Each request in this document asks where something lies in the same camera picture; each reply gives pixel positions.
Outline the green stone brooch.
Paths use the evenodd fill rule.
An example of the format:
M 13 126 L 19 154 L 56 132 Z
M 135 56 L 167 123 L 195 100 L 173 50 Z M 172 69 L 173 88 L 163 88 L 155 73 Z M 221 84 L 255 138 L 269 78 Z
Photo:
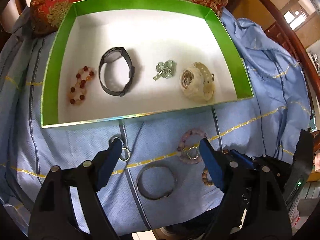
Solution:
M 173 77 L 176 73 L 177 63 L 174 60 L 168 60 L 165 62 L 159 62 L 156 65 L 157 74 L 153 77 L 155 81 L 161 77 L 164 79 L 169 79 Z

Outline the light blue plaid cloth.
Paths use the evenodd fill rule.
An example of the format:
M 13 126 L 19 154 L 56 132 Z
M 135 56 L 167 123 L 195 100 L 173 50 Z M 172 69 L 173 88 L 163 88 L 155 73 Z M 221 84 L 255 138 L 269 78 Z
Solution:
M 42 129 L 42 81 L 54 34 L 33 38 L 25 9 L 1 52 L 1 201 L 15 217 L 27 219 L 50 168 L 73 168 L 121 137 L 132 155 L 118 162 L 99 199 L 116 233 L 178 224 L 215 211 L 223 194 L 201 180 L 204 165 L 188 165 L 175 155 L 186 131 L 204 131 L 214 148 L 249 156 L 266 154 L 292 163 L 310 102 L 301 67 L 263 34 L 256 23 L 224 10 L 222 22 L 243 58 L 254 96 L 196 114 L 88 129 Z M 136 188 L 140 170 L 164 164 L 177 178 L 175 191 L 160 200 L 143 198 Z

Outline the silver metal bangle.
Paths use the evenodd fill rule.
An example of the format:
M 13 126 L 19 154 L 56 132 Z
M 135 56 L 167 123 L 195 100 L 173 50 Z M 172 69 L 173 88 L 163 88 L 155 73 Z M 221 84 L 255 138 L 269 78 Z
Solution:
M 164 164 L 148 164 L 136 178 L 139 194 L 147 200 L 160 200 L 170 196 L 176 189 L 177 178 Z

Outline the green cardboard box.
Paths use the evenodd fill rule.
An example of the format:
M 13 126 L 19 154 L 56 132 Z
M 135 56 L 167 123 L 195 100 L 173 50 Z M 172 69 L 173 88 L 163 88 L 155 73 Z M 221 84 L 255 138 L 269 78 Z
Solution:
M 101 57 L 123 47 L 135 67 L 122 97 L 105 93 Z M 153 77 L 159 62 L 174 60 L 169 79 Z M 208 103 L 186 98 L 181 73 L 201 62 L 214 74 Z M 243 61 L 210 8 L 184 0 L 83 0 L 74 3 L 52 45 L 41 98 L 43 128 L 149 120 L 198 112 L 253 96 Z

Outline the white chunky wristwatch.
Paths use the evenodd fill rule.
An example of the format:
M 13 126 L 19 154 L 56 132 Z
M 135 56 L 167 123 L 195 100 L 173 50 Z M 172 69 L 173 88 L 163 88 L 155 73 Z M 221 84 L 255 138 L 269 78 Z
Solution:
M 181 73 L 180 88 L 189 100 L 208 103 L 215 92 L 214 74 L 203 63 L 194 62 Z

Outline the black wristwatch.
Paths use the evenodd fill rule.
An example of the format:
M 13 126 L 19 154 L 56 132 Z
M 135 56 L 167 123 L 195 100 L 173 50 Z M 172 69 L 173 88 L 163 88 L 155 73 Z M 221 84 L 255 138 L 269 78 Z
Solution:
M 135 75 L 135 67 L 125 48 L 113 47 L 101 57 L 98 76 L 103 91 L 111 96 L 124 96 Z

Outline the dark wooden chair frame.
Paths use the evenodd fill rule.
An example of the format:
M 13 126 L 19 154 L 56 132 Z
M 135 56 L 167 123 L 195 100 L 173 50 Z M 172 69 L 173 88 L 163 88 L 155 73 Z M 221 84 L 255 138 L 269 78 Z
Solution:
M 305 70 L 307 77 L 310 80 L 311 86 L 315 91 L 316 97 L 319 100 L 320 96 L 320 82 L 319 82 L 319 75 L 314 68 L 310 57 L 308 56 L 306 50 L 304 49 L 301 41 L 299 40 L 296 33 L 291 29 L 288 23 L 285 21 L 285 18 L 281 14 L 281 12 L 277 9 L 277 7 L 270 1 L 270 0 L 259 0 L 264 7 L 269 11 L 269 13 L 273 16 L 276 22 L 279 24 L 280 28 L 282 29 L 283 33 L 287 36 L 289 41 L 291 42 L 292 48 L 297 53 L 301 64 Z

